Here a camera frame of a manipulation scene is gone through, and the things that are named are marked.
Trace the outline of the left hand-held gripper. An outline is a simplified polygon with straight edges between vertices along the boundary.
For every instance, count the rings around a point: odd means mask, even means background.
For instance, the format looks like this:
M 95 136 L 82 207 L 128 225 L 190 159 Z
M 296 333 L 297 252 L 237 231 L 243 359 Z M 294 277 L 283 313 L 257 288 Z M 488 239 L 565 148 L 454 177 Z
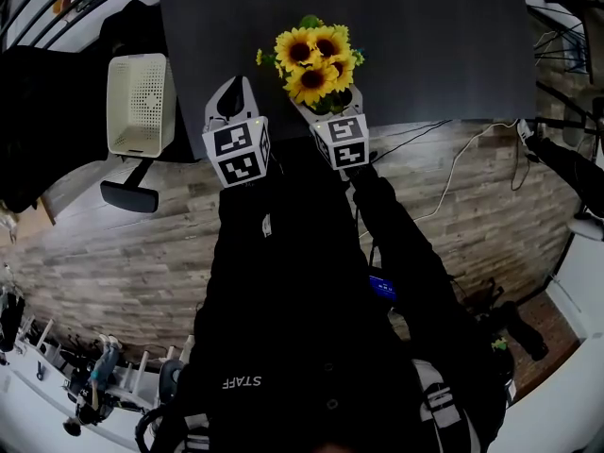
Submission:
M 267 174 L 271 147 L 268 119 L 258 115 L 250 81 L 243 75 L 236 75 L 222 84 L 205 107 L 207 122 L 217 118 L 242 121 L 203 135 L 208 158 L 225 188 L 248 183 Z

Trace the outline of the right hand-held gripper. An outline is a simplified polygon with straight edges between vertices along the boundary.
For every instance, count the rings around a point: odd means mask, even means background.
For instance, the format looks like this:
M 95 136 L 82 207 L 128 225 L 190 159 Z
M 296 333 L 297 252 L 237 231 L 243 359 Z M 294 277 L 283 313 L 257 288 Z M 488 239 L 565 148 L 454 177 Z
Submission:
M 369 160 L 369 130 L 363 114 L 362 93 L 354 84 L 348 91 L 351 99 L 346 105 L 347 116 L 327 121 L 304 102 L 296 103 L 289 98 L 309 125 L 320 154 L 333 170 L 367 164 Z

